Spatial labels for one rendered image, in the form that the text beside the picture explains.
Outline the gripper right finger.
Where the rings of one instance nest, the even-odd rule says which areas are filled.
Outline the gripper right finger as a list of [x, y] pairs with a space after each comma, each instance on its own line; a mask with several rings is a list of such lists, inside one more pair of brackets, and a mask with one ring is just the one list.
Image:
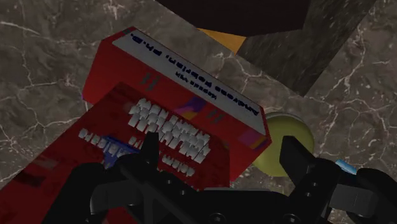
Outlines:
[[354, 224], [397, 224], [397, 181], [383, 171], [361, 168], [353, 175], [335, 162], [306, 154], [289, 165], [295, 185], [286, 224], [331, 224], [330, 211], [345, 211]]

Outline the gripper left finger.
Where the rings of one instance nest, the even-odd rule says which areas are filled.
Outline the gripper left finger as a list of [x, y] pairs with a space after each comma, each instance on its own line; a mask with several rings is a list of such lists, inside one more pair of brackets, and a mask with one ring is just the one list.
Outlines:
[[141, 224], [200, 224], [188, 199], [195, 190], [158, 171], [158, 133], [147, 133], [139, 153], [76, 166], [41, 224], [101, 224], [109, 210], [125, 207]]

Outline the yellow-green round fruit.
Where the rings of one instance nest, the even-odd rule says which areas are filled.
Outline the yellow-green round fruit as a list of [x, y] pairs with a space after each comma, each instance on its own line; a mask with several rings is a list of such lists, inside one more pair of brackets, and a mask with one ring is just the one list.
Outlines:
[[291, 113], [266, 114], [271, 138], [269, 146], [255, 159], [253, 165], [272, 177], [287, 177], [289, 165], [294, 165], [305, 153], [314, 152], [315, 140], [309, 126]]

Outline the light blue small thing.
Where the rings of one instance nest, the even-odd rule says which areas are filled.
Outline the light blue small thing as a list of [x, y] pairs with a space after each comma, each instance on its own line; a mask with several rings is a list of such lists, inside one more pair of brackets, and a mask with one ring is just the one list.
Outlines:
[[354, 168], [352, 165], [348, 164], [347, 162], [338, 159], [335, 161], [335, 163], [345, 172], [348, 172], [350, 174], [356, 175], [357, 174], [357, 170], [356, 168]]

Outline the red book with white lettering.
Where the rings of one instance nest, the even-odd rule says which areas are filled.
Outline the red book with white lettering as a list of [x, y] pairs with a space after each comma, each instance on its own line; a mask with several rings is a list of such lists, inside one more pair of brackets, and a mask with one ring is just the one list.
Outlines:
[[0, 224], [137, 224], [123, 207], [93, 217], [88, 191], [122, 155], [159, 135], [161, 170], [190, 188], [229, 185], [229, 151], [192, 122], [205, 101], [189, 97], [169, 109], [119, 83], [0, 189]]

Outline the red book with white spine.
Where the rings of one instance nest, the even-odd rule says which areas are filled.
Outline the red book with white spine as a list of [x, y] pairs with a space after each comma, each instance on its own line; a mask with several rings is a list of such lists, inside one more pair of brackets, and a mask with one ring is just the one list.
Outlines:
[[130, 27], [103, 39], [83, 88], [101, 129], [139, 148], [159, 135], [158, 168], [191, 187], [229, 187], [271, 138], [261, 106]]

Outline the orange flat thing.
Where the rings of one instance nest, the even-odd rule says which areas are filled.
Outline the orange flat thing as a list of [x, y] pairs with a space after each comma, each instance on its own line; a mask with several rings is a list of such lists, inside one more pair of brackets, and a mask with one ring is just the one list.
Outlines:
[[207, 29], [200, 29], [203, 33], [219, 42], [221, 45], [229, 49], [234, 55], [237, 54], [243, 42], [246, 40], [245, 36], [238, 36], [224, 32], [212, 31]]

